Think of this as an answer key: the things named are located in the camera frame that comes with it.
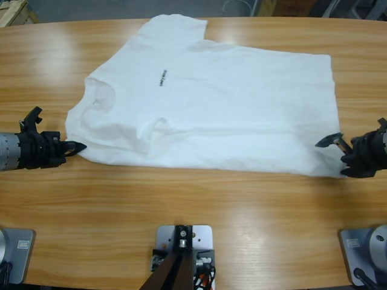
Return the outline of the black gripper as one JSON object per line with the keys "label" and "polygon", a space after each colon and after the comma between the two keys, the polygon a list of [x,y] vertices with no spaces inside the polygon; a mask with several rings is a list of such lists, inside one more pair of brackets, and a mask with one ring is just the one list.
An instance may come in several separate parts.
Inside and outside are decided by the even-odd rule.
{"label": "black gripper", "polygon": [[60,140],[60,132],[43,131],[21,132],[16,135],[20,147],[17,169],[45,169],[58,167],[66,162],[66,157],[77,155],[87,148],[86,145],[76,141]]}
{"label": "black gripper", "polygon": [[379,170],[386,170],[386,126],[351,140],[351,146],[343,140],[342,133],[327,135],[316,147],[338,146],[344,155],[341,161],[346,167],[340,171],[350,178],[374,177]]}

